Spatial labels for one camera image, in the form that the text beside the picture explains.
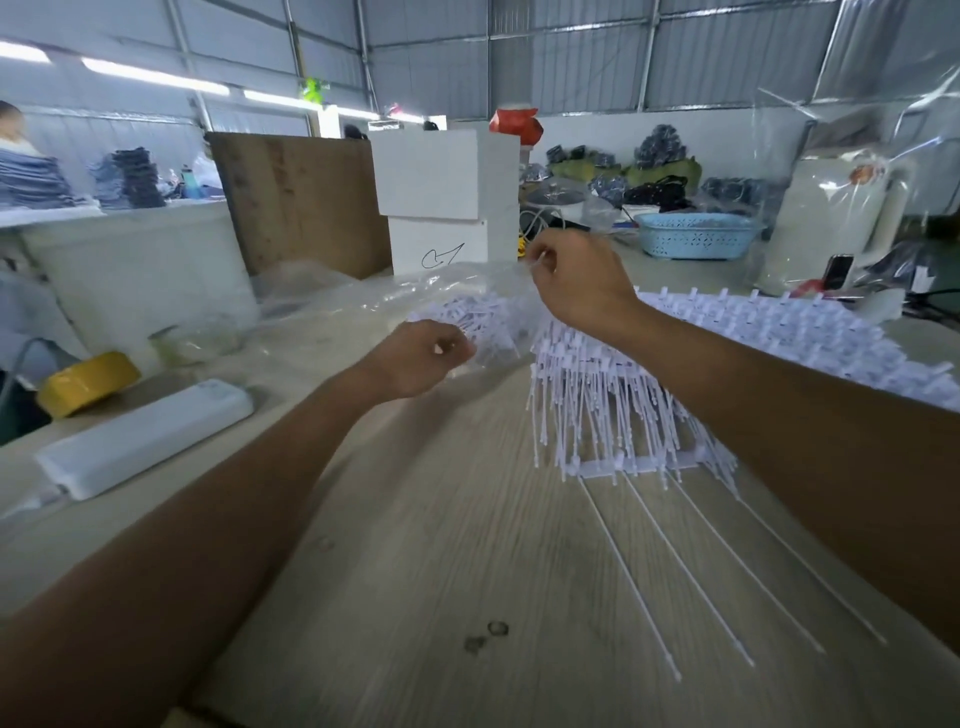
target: blue basket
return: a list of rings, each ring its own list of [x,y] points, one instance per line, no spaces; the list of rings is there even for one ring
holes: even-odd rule
[[[654,257],[733,260],[746,254],[760,225],[726,212],[638,215],[640,247]]]

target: person's left hand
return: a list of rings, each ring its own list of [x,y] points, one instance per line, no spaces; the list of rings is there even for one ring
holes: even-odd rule
[[[354,366],[369,378],[381,399],[401,400],[432,389],[475,353],[473,344],[452,324],[405,322]]]

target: white electric kettle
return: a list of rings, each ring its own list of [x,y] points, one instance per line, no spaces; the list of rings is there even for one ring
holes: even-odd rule
[[[916,172],[912,159],[872,149],[805,153],[783,196],[757,286],[778,296],[817,289],[827,277],[827,288],[840,288],[851,268],[879,261],[893,245]],[[832,265],[838,261],[845,265]]]

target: hand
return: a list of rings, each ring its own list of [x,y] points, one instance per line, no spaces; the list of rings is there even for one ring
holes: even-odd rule
[[[432,389],[475,353],[476,347],[452,324],[406,322],[353,366],[382,401],[401,400]]]
[[[540,297],[565,324],[610,343],[612,325],[642,307],[620,256],[602,237],[554,228],[527,247]]]

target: brown wooden board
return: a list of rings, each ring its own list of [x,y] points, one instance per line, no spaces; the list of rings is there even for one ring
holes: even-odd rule
[[[361,279],[391,264],[369,141],[219,132],[206,138],[251,275],[309,259]]]

